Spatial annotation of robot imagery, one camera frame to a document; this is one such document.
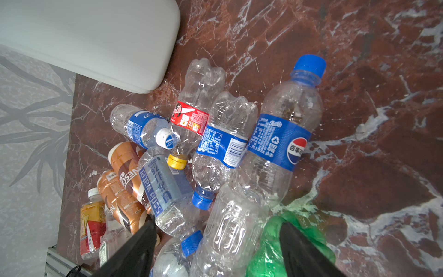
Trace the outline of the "Pepsi bottle blue cap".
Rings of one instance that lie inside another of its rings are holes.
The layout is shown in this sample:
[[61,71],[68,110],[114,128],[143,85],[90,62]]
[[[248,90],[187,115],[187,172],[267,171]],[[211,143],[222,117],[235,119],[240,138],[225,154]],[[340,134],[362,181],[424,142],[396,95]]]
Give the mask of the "Pepsi bottle blue cap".
[[237,184],[264,207],[272,208],[287,195],[293,172],[323,116],[318,92],[326,61],[303,55],[290,80],[265,97],[246,153],[239,164]]

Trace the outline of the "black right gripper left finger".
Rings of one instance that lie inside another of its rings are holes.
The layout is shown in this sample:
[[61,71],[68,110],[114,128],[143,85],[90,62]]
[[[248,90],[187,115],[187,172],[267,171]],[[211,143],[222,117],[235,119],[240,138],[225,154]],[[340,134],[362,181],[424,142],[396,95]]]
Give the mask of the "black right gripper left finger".
[[148,277],[157,243],[154,220],[149,220],[96,272],[94,277]]

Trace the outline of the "green soda bottle yellow cap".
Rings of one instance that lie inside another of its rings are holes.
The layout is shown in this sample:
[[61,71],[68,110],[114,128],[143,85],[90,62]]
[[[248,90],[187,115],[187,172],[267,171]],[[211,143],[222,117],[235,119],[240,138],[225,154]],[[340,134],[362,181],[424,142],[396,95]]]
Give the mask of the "green soda bottle yellow cap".
[[330,262],[336,261],[333,250],[327,246],[325,235],[318,227],[291,211],[285,211],[267,221],[261,234],[260,247],[247,266],[247,277],[287,276],[280,246],[280,229],[284,223],[290,223],[301,231]]

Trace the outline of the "crushed clear bottle white cap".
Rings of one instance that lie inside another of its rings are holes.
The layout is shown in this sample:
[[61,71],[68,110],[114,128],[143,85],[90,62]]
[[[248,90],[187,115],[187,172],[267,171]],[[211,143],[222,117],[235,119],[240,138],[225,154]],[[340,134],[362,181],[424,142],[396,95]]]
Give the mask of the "crushed clear bottle white cap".
[[191,277],[244,277],[269,208],[231,181],[221,187],[190,269]]

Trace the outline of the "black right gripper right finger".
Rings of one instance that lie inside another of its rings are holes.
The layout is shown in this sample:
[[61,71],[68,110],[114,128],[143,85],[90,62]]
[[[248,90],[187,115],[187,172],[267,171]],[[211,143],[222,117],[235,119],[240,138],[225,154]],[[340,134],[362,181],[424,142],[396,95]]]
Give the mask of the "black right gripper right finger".
[[282,224],[280,246],[287,275],[290,277],[343,277],[331,263],[294,225]]

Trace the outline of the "clear square bottle white cap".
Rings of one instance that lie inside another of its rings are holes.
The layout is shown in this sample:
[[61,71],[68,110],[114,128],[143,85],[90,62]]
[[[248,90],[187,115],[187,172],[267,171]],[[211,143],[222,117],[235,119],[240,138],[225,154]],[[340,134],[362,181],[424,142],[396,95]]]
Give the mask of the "clear square bottle white cap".
[[100,267],[102,267],[131,236],[132,233],[116,220],[107,222],[107,229],[101,237],[101,245],[99,248]]

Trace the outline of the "yellow red label tea bottle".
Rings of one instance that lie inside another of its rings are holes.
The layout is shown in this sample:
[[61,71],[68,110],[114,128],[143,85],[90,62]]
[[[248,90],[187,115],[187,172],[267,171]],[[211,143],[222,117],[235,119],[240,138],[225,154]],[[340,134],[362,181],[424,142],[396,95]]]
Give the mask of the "yellow red label tea bottle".
[[98,188],[92,188],[88,191],[88,202],[80,209],[80,255],[83,260],[99,256],[105,232],[105,203]]

